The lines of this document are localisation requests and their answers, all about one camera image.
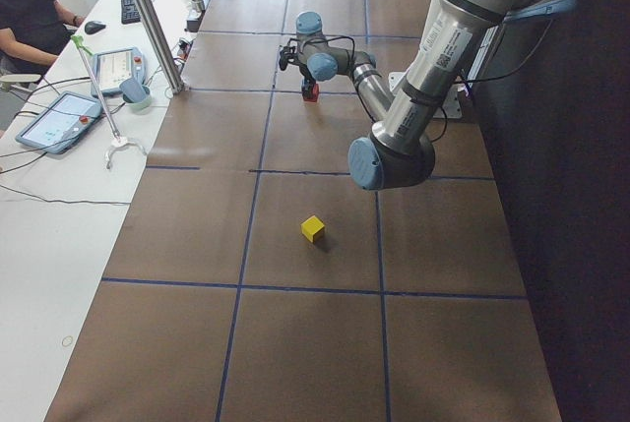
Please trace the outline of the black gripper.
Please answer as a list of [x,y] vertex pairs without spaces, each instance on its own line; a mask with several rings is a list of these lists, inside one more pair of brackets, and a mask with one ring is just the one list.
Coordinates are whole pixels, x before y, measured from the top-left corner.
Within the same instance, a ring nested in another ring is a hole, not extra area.
[[317,80],[313,77],[311,72],[306,66],[299,67],[300,74],[302,75],[301,94],[302,98],[308,98],[308,86],[313,86],[311,92],[311,101],[318,101],[319,97],[319,85]]

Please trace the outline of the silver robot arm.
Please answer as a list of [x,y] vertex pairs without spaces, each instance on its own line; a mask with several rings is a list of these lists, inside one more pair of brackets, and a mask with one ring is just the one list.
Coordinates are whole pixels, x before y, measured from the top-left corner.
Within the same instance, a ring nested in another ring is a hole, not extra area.
[[293,64],[303,76],[302,95],[316,96],[320,81],[347,76],[374,119],[368,136],[354,140],[348,169],[364,190],[417,185],[431,174],[434,147],[425,129],[448,91],[466,70],[487,30],[522,19],[550,19],[572,10],[577,0],[431,0],[417,54],[394,88],[371,55],[330,45],[315,12],[302,12],[296,36],[283,48],[280,66]]

